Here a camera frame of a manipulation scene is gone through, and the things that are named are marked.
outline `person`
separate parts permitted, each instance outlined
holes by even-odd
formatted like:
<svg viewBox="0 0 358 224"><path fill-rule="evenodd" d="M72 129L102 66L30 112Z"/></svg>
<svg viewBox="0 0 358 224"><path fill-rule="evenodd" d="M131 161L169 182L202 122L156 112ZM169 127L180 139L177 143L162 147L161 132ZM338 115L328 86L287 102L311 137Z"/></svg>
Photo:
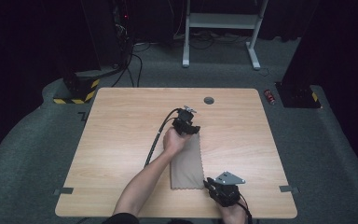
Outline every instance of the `person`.
<svg viewBox="0 0 358 224"><path fill-rule="evenodd" d="M117 201L113 215L103 224L138 224L138 214L145 202L153 192L159 177L171 160L184 148L191 135L179 135L171 127L164 135L164 150L152 162L150 162L139 174L137 174L124 188ZM225 224L244 224L245 211L237 204L230 207L222 207L216 203Z"/></svg>

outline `gray carpet floor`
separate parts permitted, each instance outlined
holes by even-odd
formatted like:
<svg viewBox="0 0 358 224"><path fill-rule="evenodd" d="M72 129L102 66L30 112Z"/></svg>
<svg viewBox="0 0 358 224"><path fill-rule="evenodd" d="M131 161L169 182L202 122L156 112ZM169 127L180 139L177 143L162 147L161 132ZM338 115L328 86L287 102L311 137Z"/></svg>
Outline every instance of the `gray carpet floor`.
<svg viewBox="0 0 358 224"><path fill-rule="evenodd" d="M206 43L192 41L201 48ZM341 131L324 91L311 86L323 108L284 108L274 82L281 81L297 41L258 40L255 45L262 69L255 71L244 42L215 43L190 49L190 67L182 67L182 48L148 44L135 47L143 60L140 87L254 88L260 93L282 165L294 194L298 215L293 219L262 219L260 223L358 223L358 160ZM130 70L137 79L140 63ZM98 88L110 87L118 75L104 77ZM44 88L44 103L23 118L0 145L0 223L101 223L104 217L58 217L55 206L69 171L85 122L86 105L55 105L52 97L61 84ZM116 87L130 87L125 73ZM269 105L263 90L272 90ZM145 218L142 223L166 223ZM215 223L195 219L194 223Z"/></svg>

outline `yellow and black hazard tape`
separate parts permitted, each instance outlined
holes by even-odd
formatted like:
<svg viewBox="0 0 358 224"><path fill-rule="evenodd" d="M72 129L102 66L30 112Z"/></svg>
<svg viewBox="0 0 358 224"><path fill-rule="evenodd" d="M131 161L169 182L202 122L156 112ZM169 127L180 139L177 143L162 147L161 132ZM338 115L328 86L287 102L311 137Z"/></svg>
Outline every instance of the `yellow and black hazard tape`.
<svg viewBox="0 0 358 224"><path fill-rule="evenodd" d="M92 97L95 94L95 91L97 89L97 85L100 82L100 79L96 79L94 80L91 85L89 90L84 91L84 97L76 97L76 98L72 98L72 97L54 97L53 101L56 104L59 105L65 105L65 104L77 104L77 105L81 105L81 104L87 104L90 102L90 100L92 99Z"/></svg>

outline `yellow stripe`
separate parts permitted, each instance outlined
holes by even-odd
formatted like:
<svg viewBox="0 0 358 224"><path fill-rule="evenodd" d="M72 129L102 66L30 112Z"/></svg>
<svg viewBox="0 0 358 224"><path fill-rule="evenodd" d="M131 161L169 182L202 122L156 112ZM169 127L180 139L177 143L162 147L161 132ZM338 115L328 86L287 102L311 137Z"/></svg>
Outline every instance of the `yellow stripe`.
<svg viewBox="0 0 358 224"><path fill-rule="evenodd" d="M75 104L78 104L78 105L84 104L84 101L82 101L82 100L72 99L72 102L74 102Z"/></svg>
<svg viewBox="0 0 358 224"><path fill-rule="evenodd" d="M91 87L94 88L95 86L98 85L98 83L100 83L100 79L95 80L95 81L92 83Z"/></svg>
<svg viewBox="0 0 358 224"><path fill-rule="evenodd" d="M64 100L62 100L62 99L54 99L54 103L59 104L59 105L66 104L66 102Z"/></svg>
<svg viewBox="0 0 358 224"><path fill-rule="evenodd" d="M314 100L315 102L318 101L318 96L316 95L315 92L312 93L312 97L313 97L313 100Z"/></svg>
<svg viewBox="0 0 358 224"><path fill-rule="evenodd" d="M92 96L94 95L94 92L95 92L95 91L92 91L92 92L90 92L90 93L87 95L85 102L87 102L89 99L92 98Z"/></svg>

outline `wooden tabletop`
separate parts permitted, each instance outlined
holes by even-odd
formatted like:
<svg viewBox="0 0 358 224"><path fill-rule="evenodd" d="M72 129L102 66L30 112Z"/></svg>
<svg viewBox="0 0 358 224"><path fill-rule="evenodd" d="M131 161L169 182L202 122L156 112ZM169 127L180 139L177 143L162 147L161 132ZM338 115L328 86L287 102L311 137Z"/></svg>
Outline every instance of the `wooden tabletop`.
<svg viewBox="0 0 358 224"><path fill-rule="evenodd" d="M214 103L205 104L205 97ZM240 192L255 218L295 217L291 192L279 188L288 183L258 92L190 88L99 89L63 186L73 192L61 194L56 214L110 217L121 191L144 168L162 121L184 105L197 110L205 177L229 171L245 179ZM161 151L162 138L152 160ZM169 169L140 217L220 217L206 189L172 190Z"/></svg>

